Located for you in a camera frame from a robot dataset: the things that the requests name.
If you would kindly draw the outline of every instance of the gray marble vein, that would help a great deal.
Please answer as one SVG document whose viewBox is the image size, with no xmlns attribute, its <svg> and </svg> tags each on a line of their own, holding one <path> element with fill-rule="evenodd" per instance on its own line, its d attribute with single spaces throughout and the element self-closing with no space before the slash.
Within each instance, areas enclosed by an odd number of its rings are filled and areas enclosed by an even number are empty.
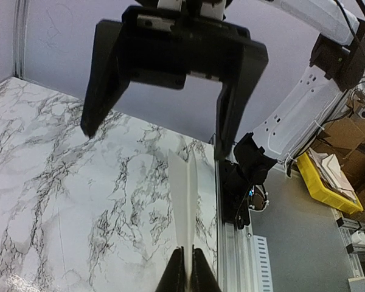
<svg viewBox="0 0 365 292">
<path fill-rule="evenodd" d="M 74 97 L 0 84 L 0 292 L 154 291 L 176 248 L 169 149 L 195 152 L 195 246 L 215 273 L 212 147 L 115 111 L 89 140 L 81 111 Z"/>
</svg>

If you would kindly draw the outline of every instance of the yellow bin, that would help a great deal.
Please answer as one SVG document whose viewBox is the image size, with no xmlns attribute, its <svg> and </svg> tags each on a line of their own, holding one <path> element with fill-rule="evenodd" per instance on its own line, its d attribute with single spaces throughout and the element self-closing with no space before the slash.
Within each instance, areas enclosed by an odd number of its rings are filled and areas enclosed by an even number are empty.
<svg viewBox="0 0 365 292">
<path fill-rule="evenodd" d="M 297 159 L 297 166 L 312 198 L 348 214 L 364 210 L 358 198 L 355 204 L 326 188 L 307 153 Z"/>
</svg>

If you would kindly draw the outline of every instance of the white marble surface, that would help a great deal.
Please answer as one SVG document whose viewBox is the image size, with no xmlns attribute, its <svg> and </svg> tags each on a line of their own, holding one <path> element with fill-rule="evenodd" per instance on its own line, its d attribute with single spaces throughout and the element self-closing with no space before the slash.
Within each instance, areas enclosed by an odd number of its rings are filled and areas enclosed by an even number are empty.
<svg viewBox="0 0 365 292">
<path fill-rule="evenodd" d="M 176 247 L 169 149 L 195 151 L 195 246 L 215 272 L 212 147 L 117 112 L 88 140 L 81 111 L 16 78 L 0 85 L 0 292 L 154 291 Z"/>
</svg>

